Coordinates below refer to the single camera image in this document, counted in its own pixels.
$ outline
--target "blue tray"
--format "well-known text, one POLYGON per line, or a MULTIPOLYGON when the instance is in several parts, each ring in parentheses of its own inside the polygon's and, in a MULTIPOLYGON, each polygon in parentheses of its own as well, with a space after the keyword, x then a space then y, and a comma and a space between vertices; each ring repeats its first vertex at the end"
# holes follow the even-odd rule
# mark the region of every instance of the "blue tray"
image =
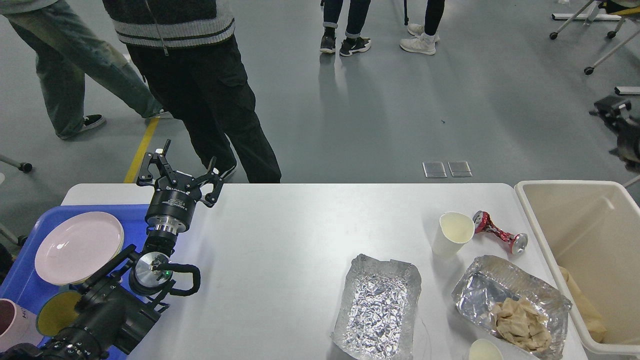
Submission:
MULTIPOLYGON (((56 226, 81 213, 103 211, 115 216, 122 224, 124 229, 123 247, 134 244, 136 250, 140 250, 147 239, 147 223, 145 222, 147 208, 148 204, 58 206, 50 209, 42 214, 29 234, 26 244, 22 247, 9 274, 0 286, 0 298, 11 299, 32 313, 38 314, 44 304, 60 290, 59 286, 42 280, 34 269, 36 252, 38 252, 42 240, 56 226)), ((122 286, 130 290, 126 275, 122 286)), ((126 355, 115 347, 111 347, 109 353, 111 354, 109 360, 126 358, 126 355)))

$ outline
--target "paper cup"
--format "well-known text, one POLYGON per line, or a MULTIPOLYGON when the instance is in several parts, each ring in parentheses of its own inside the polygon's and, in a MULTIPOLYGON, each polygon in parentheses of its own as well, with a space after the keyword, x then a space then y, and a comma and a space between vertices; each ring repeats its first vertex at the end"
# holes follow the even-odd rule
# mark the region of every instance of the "paper cup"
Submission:
POLYGON ((431 245, 434 254, 443 258, 453 257, 474 235, 476 227, 470 217, 461 213, 444 213, 431 245))
POLYGON ((478 339, 471 344, 468 360, 503 360, 500 350, 489 340, 478 339))
POLYGON ((40 344, 36 316, 9 299, 0 299, 0 352, 21 343, 40 344))

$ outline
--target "shoe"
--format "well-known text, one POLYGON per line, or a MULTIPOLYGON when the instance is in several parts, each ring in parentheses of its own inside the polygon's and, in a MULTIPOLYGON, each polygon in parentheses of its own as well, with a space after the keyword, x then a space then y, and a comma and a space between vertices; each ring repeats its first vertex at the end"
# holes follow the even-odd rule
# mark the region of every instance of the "shoe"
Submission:
POLYGON ((151 120, 151 119, 156 118, 156 117, 159 117, 160 119, 172 119, 173 115, 171 115, 169 110, 165 110, 163 108, 163 109, 160 109, 160 111, 157 114, 149 116, 147 118, 147 120, 151 120))
MULTIPOLYGON (((415 36, 415 37, 419 37, 420 35, 422 35, 422 33, 424 32, 424 25, 420 25, 420 24, 409 24, 406 26, 406 30, 409 31, 409 34, 415 36)), ((440 35, 438 35, 438 32, 436 31, 436 38, 435 38, 435 42, 440 41, 440 35)))
POLYGON ((340 56, 351 56, 355 53, 364 53, 371 48, 370 38, 357 37, 356 41, 351 45, 347 40, 342 42, 340 47, 340 56))
POLYGON ((220 177, 220 179, 226 181, 227 179, 230 179, 236 173, 237 168, 238 168, 238 166, 234 165, 232 168, 221 172, 218 176, 220 177))
POLYGON ((82 123, 82 127, 80 128, 80 131, 78 131, 73 135, 58 136, 58 137, 61 138, 62 140, 66 140, 68 138, 72 138, 75 135, 78 135, 79 133, 82 133, 83 131, 95 129, 96 127, 104 124, 106 121, 107 120, 100 114, 87 115, 83 118, 83 123, 82 123))
POLYGON ((325 35, 320 41, 320 52, 323 54, 335 54, 335 37, 325 35))
POLYGON ((436 53, 436 35, 427 35, 422 33, 419 37, 405 38, 400 40, 402 50, 410 53, 420 53, 425 55, 434 55, 436 53))

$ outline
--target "aluminum foil tray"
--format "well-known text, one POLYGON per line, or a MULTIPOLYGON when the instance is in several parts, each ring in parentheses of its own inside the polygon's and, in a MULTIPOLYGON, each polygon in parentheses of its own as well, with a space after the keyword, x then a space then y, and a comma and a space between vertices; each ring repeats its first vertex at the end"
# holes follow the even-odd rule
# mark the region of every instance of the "aluminum foil tray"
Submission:
POLYGON ((571 302, 553 286, 509 261, 491 255, 477 257, 453 289, 451 297, 465 318, 498 339, 501 336, 493 330, 490 309, 508 297, 527 299, 548 318, 545 325, 551 333, 548 349, 529 353, 544 360, 562 358, 571 302))
POLYGON ((344 282, 333 342, 355 359, 413 359, 421 284, 415 265, 358 255, 344 282))

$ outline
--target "plastic bin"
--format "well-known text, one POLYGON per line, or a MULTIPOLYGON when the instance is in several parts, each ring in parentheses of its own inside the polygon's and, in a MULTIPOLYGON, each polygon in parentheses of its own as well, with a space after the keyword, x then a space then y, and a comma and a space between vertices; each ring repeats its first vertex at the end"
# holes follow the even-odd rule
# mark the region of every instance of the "plastic bin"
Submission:
POLYGON ((601 344, 571 309, 585 348, 640 355, 640 208, 633 198, 610 181, 522 181, 515 190, 560 292, 573 300, 558 265, 604 317, 609 332, 601 344))

